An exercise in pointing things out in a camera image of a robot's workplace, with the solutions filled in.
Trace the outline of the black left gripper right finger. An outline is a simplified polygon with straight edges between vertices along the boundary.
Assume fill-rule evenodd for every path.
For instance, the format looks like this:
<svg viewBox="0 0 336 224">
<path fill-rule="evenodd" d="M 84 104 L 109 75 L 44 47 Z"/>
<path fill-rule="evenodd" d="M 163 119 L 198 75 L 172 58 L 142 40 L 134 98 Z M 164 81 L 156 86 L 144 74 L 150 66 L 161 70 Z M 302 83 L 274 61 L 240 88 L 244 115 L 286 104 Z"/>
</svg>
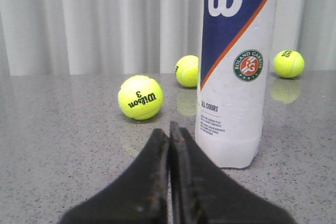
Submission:
<svg viewBox="0 0 336 224">
<path fill-rule="evenodd" d="M 222 172 L 176 122 L 170 123 L 170 165 L 174 223 L 295 223 Z"/>
</svg>

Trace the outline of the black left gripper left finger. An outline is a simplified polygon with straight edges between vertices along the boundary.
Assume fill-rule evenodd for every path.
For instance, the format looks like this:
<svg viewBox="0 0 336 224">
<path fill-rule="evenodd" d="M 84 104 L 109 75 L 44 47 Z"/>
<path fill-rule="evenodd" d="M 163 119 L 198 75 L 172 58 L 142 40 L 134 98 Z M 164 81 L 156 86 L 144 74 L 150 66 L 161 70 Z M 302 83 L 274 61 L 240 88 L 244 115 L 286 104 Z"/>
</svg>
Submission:
<svg viewBox="0 0 336 224">
<path fill-rule="evenodd" d="M 167 223 L 169 139 L 153 130 L 133 163 L 104 190 L 75 206 L 60 223 Z"/>
</svg>

